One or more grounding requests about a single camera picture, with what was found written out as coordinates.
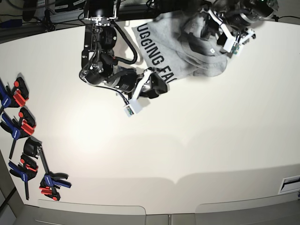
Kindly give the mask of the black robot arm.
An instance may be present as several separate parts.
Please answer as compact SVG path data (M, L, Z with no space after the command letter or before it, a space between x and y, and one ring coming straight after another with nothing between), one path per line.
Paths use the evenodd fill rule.
M138 53L126 34L116 23L119 0L88 0L78 20L85 26L84 47L81 55L79 78L94 87L114 91L125 104L130 100L157 98L168 92L168 85L150 67L138 74L131 67ZM127 60L114 54L117 36L120 35L133 53Z
M256 38L250 26L271 18L279 9L276 0L216 0L205 2L204 28L201 37L217 35L217 44L232 53L250 38Z

